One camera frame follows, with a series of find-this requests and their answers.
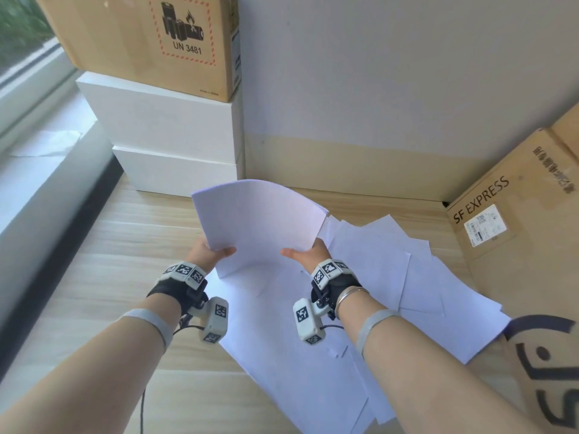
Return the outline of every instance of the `white wall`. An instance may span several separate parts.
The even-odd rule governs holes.
[[[496,160],[579,99],[579,0],[240,0],[245,131]]]

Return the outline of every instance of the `silver bracelet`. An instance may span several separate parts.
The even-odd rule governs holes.
[[[167,347],[169,347],[171,341],[173,340],[173,330],[159,315],[149,311],[149,309],[133,309],[120,318],[123,318],[124,316],[138,318],[152,324],[161,334],[161,338],[163,338],[163,353],[167,351]]]
[[[366,340],[368,339],[368,335],[370,335],[370,331],[374,326],[376,326],[379,322],[386,320],[391,316],[400,316],[400,314],[396,311],[390,309],[382,309],[377,313],[373,313],[366,321],[364,325],[358,332],[358,340],[356,341],[356,350],[360,352],[362,357],[364,357],[364,346],[366,345]]]
[[[358,291],[364,291],[366,292],[366,294],[370,294],[370,292],[368,292],[368,290],[366,288],[362,288],[362,286],[354,286],[353,289],[348,290],[345,289],[342,291],[342,293],[338,296],[337,298],[337,302],[336,302],[336,309],[334,310],[334,313],[336,313],[336,318],[340,319],[340,317],[337,315],[337,309],[340,307],[340,303],[343,302],[346,297],[348,297],[348,295],[350,295],[352,292],[358,292]]]

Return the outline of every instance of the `wooden floor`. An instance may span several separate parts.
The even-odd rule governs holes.
[[[299,192],[355,225],[391,214],[411,237],[430,241],[433,254],[474,287],[441,203]],[[0,385],[0,411],[142,299],[200,234],[189,198],[138,192],[122,177]],[[520,401],[496,345],[470,367],[512,401]],[[181,332],[147,389],[145,431],[253,434],[296,429],[221,347],[208,348],[196,332]],[[400,431],[396,421],[369,430]],[[137,413],[126,432],[138,433]]]

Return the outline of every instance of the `sf express box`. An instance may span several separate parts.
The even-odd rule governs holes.
[[[80,69],[221,102],[241,80],[237,0],[37,2]]]
[[[578,186],[577,151],[539,130],[448,208],[479,291],[513,319],[503,348],[549,433],[579,428]]]

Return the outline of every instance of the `white wristband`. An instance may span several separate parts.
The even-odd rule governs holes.
[[[362,357],[364,357],[364,346],[366,345],[366,340],[368,339],[368,335],[370,335],[370,331],[372,330],[372,328],[376,326],[380,321],[384,321],[386,320],[386,318],[389,318],[391,316],[400,316],[400,314],[390,309],[382,309],[377,313],[373,313],[366,319],[364,325],[358,332],[358,340],[356,341],[356,350],[360,352]]]
[[[133,318],[140,318],[141,320],[147,321],[151,323],[154,327],[156,327],[159,333],[161,334],[161,337],[163,338],[163,345],[165,347],[163,353],[167,351],[167,347],[169,347],[171,341],[173,340],[173,330],[159,315],[149,311],[149,309],[133,309],[124,314],[123,316],[121,316],[120,318],[123,318],[124,316],[132,316]]]

